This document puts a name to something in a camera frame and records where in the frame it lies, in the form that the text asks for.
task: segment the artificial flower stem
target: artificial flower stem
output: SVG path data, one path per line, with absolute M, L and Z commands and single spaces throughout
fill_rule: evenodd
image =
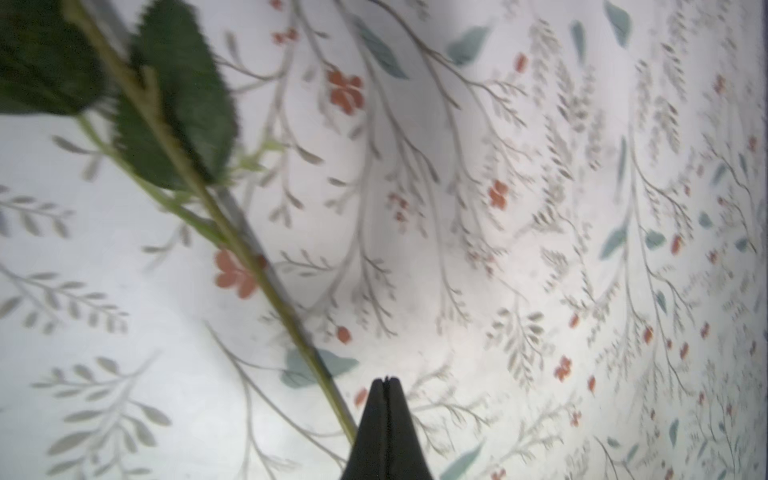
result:
M 99 58 L 104 62 L 112 77 L 118 83 L 123 93 L 136 107 L 141 117 L 147 122 L 165 154 L 170 158 L 176 171 L 184 179 L 189 188 L 200 198 L 214 223 L 219 227 L 226 245 L 233 251 L 240 262 L 254 275 L 261 286 L 264 295 L 277 311 L 291 340 L 296 345 L 302 358 L 316 377 L 328 402 L 336 414 L 342 430 L 350 443 L 354 442 L 356 427 L 352 416 L 346 408 L 344 400 L 333 384 L 330 374 L 323 365 L 317 351 L 306 341 L 299 327 L 297 315 L 289 305 L 283 302 L 280 295 L 266 278 L 266 273 L 259 266 L 256 256 L 242 239 L 236 227 L 227 219 L 216 201 L 208 192 L 201 175 L 195 170 L 192 160 L 181 147 L 179 140 L 163 119 L 162 112 L 157 108 L 161 93 L 157 91 L 157 79 L 152 78 L 154 72 L 151 66 L 141 69 L 144 83 L 149 87 L 145 90 L 136 78 L 135 73 L 122 61 L 117 52 L 109 45 L 98 26 L 85 10 L 80 0 L 63 0 L 62 13 L 64 18 L 80 28 L 93 45 Z

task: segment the teal printed leaf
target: teal printed leaf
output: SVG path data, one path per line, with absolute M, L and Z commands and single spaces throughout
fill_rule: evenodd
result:
M 627 453 L 627 458 L 624 459 L 624 463 L 625 464 L 629 465 L 629 463 L 634 458 L 635 454 L 637 454 L 637 449 L 638 448 L 640 448 L 639 444 L 636 443 L 636 444 L 632 445 L 632 448 L 629 449 L 629 453 Z
M 744 157 L 744 154 L 739 154 L 739 165 L 741 165 L 741 170 L 744 172 L 744 177 L 747 177 L 746 158 Z
M 720 180 L 723 179 L 723 175 L 728 171 L 728 167 L 725 166 L 725 164 L 720 164 L 717 167 L 717 170 L 715 170 L 715 174 L 712 176 L 712 181 L 710 182 L 710 185 L 715 187 Z
M 648 247 L 649 250 L 656 250 L 658 247 L 664 245 L 664 242 L 666 241 L 667 238 L 656 230 L 649 230 L 648 233 L 645 234 L 645 246 Z
M 571 38 L 573 38 L 574 46 L 576 47 L 576 53 L 578 54 L 578 62 L 580 65 L 584 64 L 584 49 L 586 47 L 585 35 L 586 33 L 584 33 L 584 26 L 580 21 L 574 20 L 571 23 Z
M 667 298 L 664 296 L 664 292 L 662 292 L 661 290 L 656 292 L 656 302 L 659 304 L 659 306 L 661 307 L 662 311 L 664 311 L 664 313 L 666 313 L 667 312 Z
M 395 78 L 408 78 L 408 75 L 400 68 L 400 63 L 397 62 L 397 57 L 395 57 L 392 49 L 368 28 L 368 25 L 366 25 L 362 18 L 355 17 L 353 22 L 362 39 L 362 43 L 371 52 L 371 55 L 376 59 L 382 70 Z
M 200 33 L 194 10 L 181 0 L 157 0 L 141 19 L 131 65 L 152 67 L 160 109 L 207 184 L 226 179 L 237 136 L 235 107 Z M 170 190 L 188 190 L 136 107 L 118 97 L 117 141 L 139 177 Z
M 445 53 L 457 67 L 470 64 L 480 54 L 489 31 L 488 27 L 472 27 L 459 40 L 450 43 Z
M 627 226 L 622 225 L 612 231 L 603 243 L 603 250 L 600 251 L 600 260 L 606 260 L 618 248 L 627 241 Z
M 0 114 L 75 115 L 106 91 L 106 75 L 60 0 L 0 6 Z
M 472 466 L 472 463 L 477 460 L 478 455 L 480 455 L 480 449 L 482 449 L 482 443 L 474 450 L 470 450 L 454 460 L 440 475 L 440 480 L 458 480 L 461 478 L 469 470 L 469 467 Z
M 627 138 L 621 137 L 621 153 L 619 154 L 619 176 L 618 183 L 624 179 L 624 170 L 627 168 Z
M 746 250 L 746 245 L 748 243 L 749 241 L 746 239 L 746 237 L 744 237 L 744 238 L 740 238 L 739 240 L 736 240 L 736 243 L 734 243 L 733 245 L 736 246 L 736 250 L 743 252 Z
M 318 349 L 317 352 L 332 377 L 347 373 L 359 365 L 355 359 L 336 356 L 328 350 Z M 286 353 L 286 371 L 280 374 L 280 381 L 292 389 L 300 389 L 317 383 L 312 370 L 301 358 L 298 349 L 291 349 Z
M 629 35 L 632 33 L 632 19 L 625 10 L 610 3 L 608 0 L 605 0 L 603 6 L 605 7 L 605 15 L 614 29 L 616 41 L 621 47 L 626 48 Z
M 672 425 L 670 425 L 670 442 L 672 442 L 672 446 L 674 447 L 677 443 L 677 427 L 680 426 L 680 420 L 675 419 L 672 422 Z
M 707 445 L 710 444 L 709 440 L 704 440 L 704 443 L 701 444 L 701 448 L 699 449 L 699 455 L 696 455 L 696 460 L 701 458 L 702 455 L 704 455 L 704 451 L 707 450 Z
M 707 212 L 701 212 L 699 215 L 699 225 L 704 228 L 712 228 L 712 219 Z

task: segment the floral wallpaper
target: floral wallpaper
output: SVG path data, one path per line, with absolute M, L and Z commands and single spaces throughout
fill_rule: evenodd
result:
M 218 194 L 357 419 L 398 376 L 439 480 L 765 477 L 761 2 L 193 3 Z M 112 161 L 111 108 L 0 117 L 2 477 L 338 478 L 259 286 Z

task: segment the green leaf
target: green leaf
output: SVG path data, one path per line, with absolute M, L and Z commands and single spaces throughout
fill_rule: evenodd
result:
M 584 33 L 584 26 L 580 21 L 574 20 L 571 23 L 571 38 L 573 38 L 574 46 L 576 47 L 576 53 L 578 54 L 578 62 L 580 65 L 584 64 L 584 49 L 586 47 L 585 42 L 587 41 L 585 35 L 586 33 Z
M 648 247 L 649 250 L 656 250 L 658 247 L 664 245 L 664 242 L 666 241 L 667 238 L 656 230 L 649 230 L 648 233 L 645 234 L 645 246 Z
M 680 420 L 678 419 L 675 419 L 670 425 L 670 442 L 672 442 L 673 447 L 677 443 L 677 427 L 678 426 L 680 426 Z
M 48 449 L 48 454 L 58 455 L 59 453 L 64 453 L 67 450 L 72 450 L 84 442 L 85 439 L 87 439 L 89 436 L 91 436 L 91 432 L 76 432 L 71 433 L 65 437 L 61 437 L 59 440 L 54 442 L 53 445 L 51 445 L 51 448 Z
M 60 0 L 0 6 L 0 114 L 75 115 L 106 88 L 93 48 L 61 16 Z
M 707 212 L 701 212 L 699 215 L 699 225 L 707 229 L 712 227 L 712 219 Z
M 192 8 L 181 0 L 157 0 L 142 18 L 131 63 L 151 66 L 161 109 L 182 148 L 209 184 L 225 178 L 237 136 L 232 99 L 200 33 Z M 133 104 L 121 94 L 118 145 L 136 173 L 162 188 L 188 190 Z
M 629 462 L 631 462 L 632 459 L 634 458 L 635 454 L 637 454 L 637 449 L 638 448 L 640 448 L 639 444 L 636 443 L 636 444 L 632 445 L 632 448 L 629 449 L 629 453 L 627 453 L 627 458 L 624 459 L 624 463 L 625 464 L 629 465 Z
M 333 377 L 347 373 L 359 365 L 355 359 L 336 356 L 327 350 L 318 349 L 317 352 L 323 365 Z M 310 367 L 304 362 L 297 349 L 288 350 L 286 353 L 286 370 L 280 375 L 280 381 L 292 389 L 300 389 L 317 383 Z
M 746 237 L 744 237 L 744 238 L 740 238 L 739 240 L 736 240 L 736 243 L 734 243 L 733 245 L 736 247 L 736 250 L 743 252 L 746 250 L 746 246 L 748 243 L 749 243 L 749 240 L 747 240 Z
M 610 3 L 608 0 L 605 0 L 603 6 L 605 7 L 605 15 L 614 29 L 616 41 L 621 47 L 626 48 L 630 33 L 632 33 L 632 19 L 625 10 Z
M 621 152 L 619 153 L 618 183 L 624 179 L 624 170 L 627 168 L 627 138 L 621 137 Z
M 451 465 L 448 465 L 448 468 L 445 469 L 442 475 L 440 475 L 440 480 L 458 480 L 461 478 L 467 470 L 469 470 L 469 467 L 472 466 L 472 463 L 477 460 L 481 449 L 482 443 L 475 447 L 474 450 L 465 452 L 462 456 L 454 460 Z
M 696 455 L 696 460 L 701 458 L 702 455 L 704 455 L 704 450 L 707 449 L 707 445 L 710 444 L 709 440 L 704 440 L 704 443 L 701 444 L 701 448 L 699 449 L 699 455 Z
M 395 78 L 408 78 L 408 75 L 400 68 L 400 63 L 397 62 L 397 57 L 392 53 L 392 49 L 368 28 L 368 25 L 366 25 L 362 18 L 355 17 L 353 22 L 362 39 L 362 43 L 371 52 L 379 66 Z
M 472 63 L 480 54 L 489 31 L 488 27 L 472 27 L 459 40 L 450 43 L 445 53 L 458 67 Z
M 656 303 L 659 304 L 659 307 L 661 307 L 661 310 L 664 311 L 664 313 L 667 312 L 667 298 L 661 290 L 656 292 Z
M 723 175 L 728 171 L 728 167 L 725 166 L 725 164 L 720 164 L 717 167 L 717 170 L 715 170 L 715 174 L 712 176 L 712 181 L 710 182 L 710 185 L 715 187 L 720 180 L 723 179 Z
M 622 225 L 612 231 L 603 243 L 603 249 L 600 251 L 600 260 L 606 260 L 618 248 L 627 241 L 627 226 Z
M 744 177 L 747 177 L 746 158 L 744 157 L 744 154 L 739 154 L 739 165 L 741 165 L 741 170 L 744 172 Z

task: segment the plant stem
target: plant stem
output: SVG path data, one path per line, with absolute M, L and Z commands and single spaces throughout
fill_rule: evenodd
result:
M 141 69 L 141 73 L 144 76 L 144 84 L 148 86 L 148 89 L 145 90 L 141 87 L 136 74 L 109 45 L 109 42 L 98 29 L 98 26 L 85 10 L 80 0 L 64 0 L 62 2 L 62 14 L 68 22 L 76 25 L 83 31 L 123 93 L 134 104 L 144 121 L 147 122 L 147 126 L 152 130 L 157 142 L 162 146 L 174 168 L 190 189 L 200 198 L 210 217 L 226 239 L 226 245 L 257 279 L 264 295 L 266 295 L 280 316 L 291 340 L 296 345 L 306 364 L 310 367 L 313 375 L 317 378 L 317 382 L 320 384 L 320 388 L 323 390 L 333 412 L 336 414 L 347 439 L 350 443 L 353 443 L 356 427 L 352 416 L 349 414 L 339 391 L 333 384 L 331 376 L 323 365 L 319 354 L 306 341 L 297 321 L 298 316 L 293 311 L 293 308 L 284 303 L 280 298 L 274 286 L 267 279 L 266 273 L 259 266 L 256 256 L 253 255 L 253 252 L 240 236 L 237 228 L 227 219 L 210 195 L 203 178 L 195 170 L 192 160 L 187 156 L 181 143 L 163 119 L 162 112 L 157 107 L 160 104 L 161 93 L 157 90 L 157 83 L 154 81 L 154 72 L 151 66 L 145 65 Z
M 214 245 L 223 245 L 227 242 L 216 225 L 211 223 L 210 220 L 200 218 L 196 214 L 190 212 L 188 209 L 182 207 L 175 199 L 167 196 L 159 187 L 154 186 L 136 175 L 128 162 L 126 162 L 111 145 L 106 144 L 98 136 L 93 124 L 84 114 L 80 114 L 75 118 L 77 119 L 78 124 L 80 124 L 80 128 L 85 133 L 85 136 L 98 147 L 99 151 L 111 158 L 123 172 L 131 177 L 131 179 L 136 182 L 147 195 L 152 197 L 152 199 L 158 202 L 165 210 L 168 210 L 182 219 L 186 224 L 194 228 L 200 235 L 207 238 Z

